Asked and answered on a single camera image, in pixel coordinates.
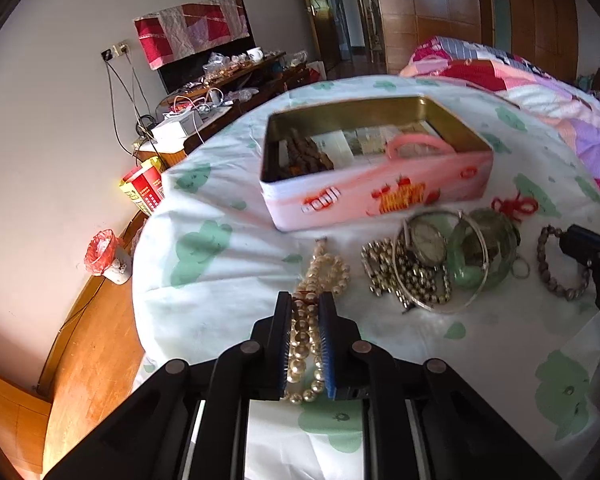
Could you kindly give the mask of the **wooden tv cabinet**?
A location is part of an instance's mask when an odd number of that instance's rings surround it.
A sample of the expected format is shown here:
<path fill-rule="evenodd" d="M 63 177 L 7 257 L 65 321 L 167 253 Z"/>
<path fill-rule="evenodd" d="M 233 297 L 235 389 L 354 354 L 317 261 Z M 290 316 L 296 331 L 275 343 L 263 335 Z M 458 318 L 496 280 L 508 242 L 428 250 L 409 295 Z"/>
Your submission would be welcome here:
<path fill-rule="evenodd" d="M 158 148 L 151 128 L 148 138 L 137 139 L 134 156 L 140 162 L 158 156 L 164 166 L 173 167 L 238 118 L 276 96 L 314 80 L 313 70 L 307 62 L 287 63 L 283 55 L 278 54 L 270 55 L 260 63 L 240 68 L 226 77 L 212 81 L 212 84 L 194 84 L 181 88 L 159 102 L 155 111 L 155 126 L 163 121 L 166 114 L 181 113 L 193 108 L 202 120 L 198 136 L 187 139 L 181 150 L 165 152 Z"/>

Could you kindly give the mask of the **red patchwork cloth cover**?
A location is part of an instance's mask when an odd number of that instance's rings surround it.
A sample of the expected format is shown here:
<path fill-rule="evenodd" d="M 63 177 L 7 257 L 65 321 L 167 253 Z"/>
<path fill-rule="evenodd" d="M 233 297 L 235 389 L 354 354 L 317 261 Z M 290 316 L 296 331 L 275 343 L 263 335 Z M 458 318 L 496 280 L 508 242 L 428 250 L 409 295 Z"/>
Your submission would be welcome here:
<path fill-rule="evenodd" d="M 134 27 L 151 70 L 251 36 L 244 0 L 171 6 L 136 18 Z"/>

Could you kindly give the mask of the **pink plastic bangle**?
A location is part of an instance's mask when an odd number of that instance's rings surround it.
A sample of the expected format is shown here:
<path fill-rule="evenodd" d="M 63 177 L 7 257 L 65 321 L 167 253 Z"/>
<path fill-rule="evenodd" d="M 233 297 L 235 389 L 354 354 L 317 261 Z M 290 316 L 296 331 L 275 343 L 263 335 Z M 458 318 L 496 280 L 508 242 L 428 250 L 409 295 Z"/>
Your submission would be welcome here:
<path fill-rule="evenodd" d="M 387 143 L 388 159 L 424 158 L 427 156 L 454 155 L 449 143 L 427 133 L 402 133 Z"/>

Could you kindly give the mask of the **wall power socket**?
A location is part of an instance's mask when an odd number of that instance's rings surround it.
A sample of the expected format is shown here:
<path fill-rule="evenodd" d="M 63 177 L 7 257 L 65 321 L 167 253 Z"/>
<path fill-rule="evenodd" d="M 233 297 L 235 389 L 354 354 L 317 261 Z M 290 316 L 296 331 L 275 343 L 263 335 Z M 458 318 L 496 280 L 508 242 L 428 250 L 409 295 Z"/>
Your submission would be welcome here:
<path fill-rule="evenodd" d="M 127 55 L 129 53 L 129 46 L 125 42 L 118 42 L 117 44 L 113 44 L 106 50 L 100 52 L 100 56 L 105 62 L 109 62 L 114 58 L 118 58 L 122 55 Z"/>

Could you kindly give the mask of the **white mug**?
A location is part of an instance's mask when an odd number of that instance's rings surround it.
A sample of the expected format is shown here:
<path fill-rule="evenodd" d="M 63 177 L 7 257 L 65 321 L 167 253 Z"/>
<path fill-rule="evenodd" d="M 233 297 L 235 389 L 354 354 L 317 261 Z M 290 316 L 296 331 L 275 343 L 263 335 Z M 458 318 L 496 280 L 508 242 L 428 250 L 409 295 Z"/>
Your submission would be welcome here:
<path fill-rule="evenodd" d="M 264 59 L 264 53 L 260 47 L 255 47 L 248 50 L 247 54 L 253 63 L 260 63 Z"/>

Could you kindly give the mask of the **red knot cord pendant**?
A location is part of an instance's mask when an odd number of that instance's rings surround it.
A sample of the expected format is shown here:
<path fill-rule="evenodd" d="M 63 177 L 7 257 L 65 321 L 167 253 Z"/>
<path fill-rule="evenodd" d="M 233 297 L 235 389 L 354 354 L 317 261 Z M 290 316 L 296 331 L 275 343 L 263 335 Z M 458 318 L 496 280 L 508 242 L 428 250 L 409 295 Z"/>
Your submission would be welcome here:
<path fill-rule="evenodd" d="M 506 198 L 506 200 L 495 197 L 491 202 L 491 208 L 504 214 L 510 221 L 521 223 L 536 214 L 540 206 L 534 197 L 522 196 L 521 192 L 518 192 L 514 198 Z"/>

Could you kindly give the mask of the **silver bangle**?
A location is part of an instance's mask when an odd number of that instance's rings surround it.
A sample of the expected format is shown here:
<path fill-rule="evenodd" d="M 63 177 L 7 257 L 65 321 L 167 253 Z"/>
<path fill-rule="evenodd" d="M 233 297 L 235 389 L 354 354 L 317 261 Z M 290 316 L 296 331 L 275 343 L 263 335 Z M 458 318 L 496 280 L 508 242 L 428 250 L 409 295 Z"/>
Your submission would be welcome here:
<path fill-rule="evenodd" d="M 490 278 L 483 229 L 462 210 L 434 208 L 408 214 L 391 249 L 398 291 L 409 306 L 432 313 L 466 310 Z"/>

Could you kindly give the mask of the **green jade bangle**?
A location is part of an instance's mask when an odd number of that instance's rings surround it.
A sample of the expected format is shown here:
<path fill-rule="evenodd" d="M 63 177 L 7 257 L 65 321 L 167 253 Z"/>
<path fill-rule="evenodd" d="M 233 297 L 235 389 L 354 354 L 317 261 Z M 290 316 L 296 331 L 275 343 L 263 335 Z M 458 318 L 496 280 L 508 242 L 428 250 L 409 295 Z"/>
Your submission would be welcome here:
<path fill-rule="evenodd" d="M 466 290 L 489 289 L 513 269 L 520 234 L 505 214 L 475 209 L 457 222 L 446 243 L 453 283 Z"/>

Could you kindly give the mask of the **papers inside tin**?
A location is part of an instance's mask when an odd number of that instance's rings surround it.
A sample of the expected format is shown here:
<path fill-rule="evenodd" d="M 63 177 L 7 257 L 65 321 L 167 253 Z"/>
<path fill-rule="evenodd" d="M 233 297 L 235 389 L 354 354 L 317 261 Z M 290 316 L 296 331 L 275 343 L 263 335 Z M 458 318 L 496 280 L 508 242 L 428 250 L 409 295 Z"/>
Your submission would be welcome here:
<path fill-rule="evenodd" d="M 324 154 L 335 169 L 354 166 L 373 166 L 388 159 L 386 146 L 402 133 L 427 133 L 442 139 L 440 133 L 426 120 L 416 120 L 405 125 L 382 125 L 337 130 L 311 136 L 318 151 Z"/>

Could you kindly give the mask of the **black television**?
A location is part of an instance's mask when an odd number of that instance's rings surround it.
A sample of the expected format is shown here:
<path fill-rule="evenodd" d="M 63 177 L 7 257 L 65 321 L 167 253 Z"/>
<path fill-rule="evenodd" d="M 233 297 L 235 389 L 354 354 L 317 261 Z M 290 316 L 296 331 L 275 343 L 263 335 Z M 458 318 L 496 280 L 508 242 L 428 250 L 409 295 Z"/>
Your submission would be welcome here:
<path fill-rule="evenodd" d="M 253 39 L 252 29 L 249 23 L 249 38 L 239 39 L 223 44 L 222 46 L 212 48 L 208 51 L 198 54 L 189 55 L 188 58 L 183 58 L 181 61 L 176 61 L 165 65 L 157 70 L 161 82 L 167 92 L 172 92 L 181 89 L 186 84 L 194 82 L 198 78 L 204 76 L 204 66 L 211 64 L 217 70 L 220 68 L 220 61 L 225 65 L 230 64 L 230 59 L 233 56 L 245 54 L 249 49 L 256 46 L 256 40 Z"/>

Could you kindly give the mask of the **red yellow carton box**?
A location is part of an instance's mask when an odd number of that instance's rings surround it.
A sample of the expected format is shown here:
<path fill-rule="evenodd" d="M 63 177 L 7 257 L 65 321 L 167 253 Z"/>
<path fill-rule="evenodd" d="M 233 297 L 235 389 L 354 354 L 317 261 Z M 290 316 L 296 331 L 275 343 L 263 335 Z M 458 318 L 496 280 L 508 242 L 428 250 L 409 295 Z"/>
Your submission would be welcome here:
<path fill-rule="evenodd" d="M 163 200 L 162 170 L 160 158 L 154 156 L 130 170 L 119 182 L 120 191 L 146 216 L 151 216 Z"/>

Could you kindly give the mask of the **wooden bedroom door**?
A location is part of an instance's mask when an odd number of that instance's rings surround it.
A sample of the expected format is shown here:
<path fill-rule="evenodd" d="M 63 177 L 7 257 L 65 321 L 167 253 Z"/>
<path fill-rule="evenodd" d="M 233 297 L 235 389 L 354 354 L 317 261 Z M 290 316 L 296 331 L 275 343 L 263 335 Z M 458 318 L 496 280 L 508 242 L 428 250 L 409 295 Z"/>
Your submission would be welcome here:
<path fill-rule="evenodd" d="M 318 57 L 329 72 L 341 63 L 334 10 L 329 0 L 304 0 Z"/>

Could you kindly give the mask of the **wooden wardrobe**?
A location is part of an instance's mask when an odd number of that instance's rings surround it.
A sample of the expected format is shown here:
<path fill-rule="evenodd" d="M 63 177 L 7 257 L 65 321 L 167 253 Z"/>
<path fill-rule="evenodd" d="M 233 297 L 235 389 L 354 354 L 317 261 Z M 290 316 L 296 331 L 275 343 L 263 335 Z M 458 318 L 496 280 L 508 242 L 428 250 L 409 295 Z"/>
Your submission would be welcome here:
<path fill-rule="evenodd" d="M 563 80 L 578 66 L 576 0 L 505 0 L 512 33 L 507 52 Z M 416 47 L 445 36 L 493 47 L 493 0 L 378 0 L 387 72 L 399 73 Z"/>

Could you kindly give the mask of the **white box on cabinet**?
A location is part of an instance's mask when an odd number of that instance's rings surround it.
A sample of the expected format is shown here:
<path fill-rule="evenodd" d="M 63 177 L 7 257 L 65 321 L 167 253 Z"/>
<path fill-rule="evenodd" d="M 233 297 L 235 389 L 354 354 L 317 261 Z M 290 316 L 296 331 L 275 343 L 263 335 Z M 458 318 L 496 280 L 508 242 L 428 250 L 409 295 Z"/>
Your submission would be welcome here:
<path fill-rule="evenodd" d="M 199 113 L 188 108 L 181 113 L 169 113 L 160 124 L 151 130 L 155 142 L 161 151 L 178 151 L 191 136 L 198 136 L 202 129 Z"/>

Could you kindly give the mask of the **white green cloud bedsheet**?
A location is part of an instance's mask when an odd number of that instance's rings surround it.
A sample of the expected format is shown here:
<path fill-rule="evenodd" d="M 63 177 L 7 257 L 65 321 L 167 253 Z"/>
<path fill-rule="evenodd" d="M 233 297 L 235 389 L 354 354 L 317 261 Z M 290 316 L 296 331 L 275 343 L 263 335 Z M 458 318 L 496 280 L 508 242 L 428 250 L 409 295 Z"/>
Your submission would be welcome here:
<path fill-rule="evenodd" d="M 162 177 L 133 257 L 146 380 L 217 356 L 280 292 L 328 290 L 362 337 L 457 370 L 564 479 L 600 455 L 600 311 L 542 284 L 544 226 L 600 234 L 553 127 L 434 78 L 323 81 L 238 118 Z"/>

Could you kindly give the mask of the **pink patchwork quilt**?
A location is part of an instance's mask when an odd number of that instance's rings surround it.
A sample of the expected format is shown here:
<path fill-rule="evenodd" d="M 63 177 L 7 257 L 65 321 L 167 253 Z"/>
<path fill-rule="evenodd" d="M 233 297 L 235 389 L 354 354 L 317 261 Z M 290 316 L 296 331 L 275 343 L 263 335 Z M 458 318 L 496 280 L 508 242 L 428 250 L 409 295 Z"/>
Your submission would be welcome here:
<path fill-rule="evenodd" d="M 517 105 L 555 128 L 600 187 L 600 96 L 520 56 L 441 36 L 418 46 L 400 75 L 462 80 Z"/>

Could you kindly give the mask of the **silver wrist watch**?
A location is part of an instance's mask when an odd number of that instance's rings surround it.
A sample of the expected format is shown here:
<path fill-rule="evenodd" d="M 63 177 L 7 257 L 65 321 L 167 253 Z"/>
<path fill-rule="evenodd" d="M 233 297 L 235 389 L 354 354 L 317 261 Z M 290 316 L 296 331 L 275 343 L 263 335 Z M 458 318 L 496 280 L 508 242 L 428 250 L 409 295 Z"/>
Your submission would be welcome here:
<path fill-rule="evenodd" d="M 424 209 L 410 214 L 403 221 L 405 247 L 424 266 L 441 266 L 448 258 L 448 238 L 442 229 L 432 223 L 433 218 L 463 219 L 459 210 L 446 208 Z"/>

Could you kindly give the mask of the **pink tin box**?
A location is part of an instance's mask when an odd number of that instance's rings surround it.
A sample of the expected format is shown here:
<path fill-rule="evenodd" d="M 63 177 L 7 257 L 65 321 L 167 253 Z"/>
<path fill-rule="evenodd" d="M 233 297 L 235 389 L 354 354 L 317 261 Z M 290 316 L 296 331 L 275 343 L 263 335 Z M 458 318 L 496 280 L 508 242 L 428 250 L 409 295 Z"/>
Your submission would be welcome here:
<path fill-rule="evenodd" d="M 456 153 L 335 169 L 311 140 L 331 131 L 416 120 L 429 122 Z M 452 110 L 430 96 L 389 96 L 273 114 L 265 129 L 260 185 L 274 226 L 291 232 L 476 200 L 492 166 L 492 148 Z"/>

